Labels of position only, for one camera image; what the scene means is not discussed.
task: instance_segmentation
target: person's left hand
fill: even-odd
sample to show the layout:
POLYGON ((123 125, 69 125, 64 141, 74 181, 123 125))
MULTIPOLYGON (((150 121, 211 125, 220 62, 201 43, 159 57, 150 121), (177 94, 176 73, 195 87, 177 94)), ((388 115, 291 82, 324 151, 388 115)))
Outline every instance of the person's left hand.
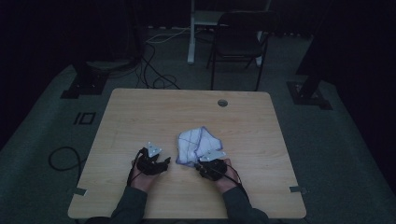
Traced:
POLYGON ((136 178, 131 182, 131 187, 143 190, 148 193, 159 175, 145 175, 140 173, 141 171, 135 166, 131 179, 133 179, 135 176, 136 178))

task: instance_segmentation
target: dark sleeve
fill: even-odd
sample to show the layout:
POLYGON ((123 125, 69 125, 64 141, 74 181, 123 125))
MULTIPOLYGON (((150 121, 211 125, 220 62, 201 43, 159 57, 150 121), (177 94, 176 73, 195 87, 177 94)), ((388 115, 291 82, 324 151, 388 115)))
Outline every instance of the dark sleeve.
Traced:
POLYGON ((230 224, 268 223, 268 216, 263 211, 253 208, 240 188, 229 189, 222 196, 230 224))
POLYGON ((147 193, 131 187, 125 187, 122 197, 111 215, 111 224, 137 224, 145 215, 147 193))

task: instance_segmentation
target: person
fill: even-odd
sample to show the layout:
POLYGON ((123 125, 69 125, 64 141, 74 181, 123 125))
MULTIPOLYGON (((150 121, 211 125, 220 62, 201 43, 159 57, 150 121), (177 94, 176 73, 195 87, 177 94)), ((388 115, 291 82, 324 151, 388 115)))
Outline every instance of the person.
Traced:
MULTIPOLYGON (((225 163, 231 166, 230 159, 225 163)), ((144 175, 135 167, 132 176, 134 180, 130 186, 126 186, 123 195, 113 211, 111 224, 137 224, 140 223, 144 214, 149 190, 154 185, 158 175, 144 175)), ((226 175, 238 181, 237 173, 233 169, 227 169, 226 175)), ((236 184, 226 178, 214 181, 219 193, 224 200, 228 221, 231 224, 263 224, 268 223, 268 216, 261 210, 253 208, 243 191, 236 184)))

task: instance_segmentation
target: table top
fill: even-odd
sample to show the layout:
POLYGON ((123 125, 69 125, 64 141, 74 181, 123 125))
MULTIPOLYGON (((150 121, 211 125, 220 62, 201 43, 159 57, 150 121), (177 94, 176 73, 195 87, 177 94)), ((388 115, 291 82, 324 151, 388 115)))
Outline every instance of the table top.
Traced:
POLYGON ((68 215, 110 217, 131 169, 148 142, 172 157, 148 194, 145 218, 226 218, 214 184, 176 164, 177 137, 205 126, 221 140, 253 207, 270 218, 302 218, 306 211, 271 97, 251 91, 115 89, 108 101, 68 215), (227 106, 219 106, 218 100, 227 106))

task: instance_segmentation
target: folded cloth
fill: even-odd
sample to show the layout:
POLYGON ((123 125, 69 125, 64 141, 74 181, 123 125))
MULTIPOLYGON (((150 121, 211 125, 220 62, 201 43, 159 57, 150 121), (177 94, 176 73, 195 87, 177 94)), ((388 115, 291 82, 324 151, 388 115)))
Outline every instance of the folded cloth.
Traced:
POLYGON ((210 150, 222 150, 221 141, 214 137, 206 127, 191 129, 178 136, 177 164, 193 167, 199 158, 210 150))

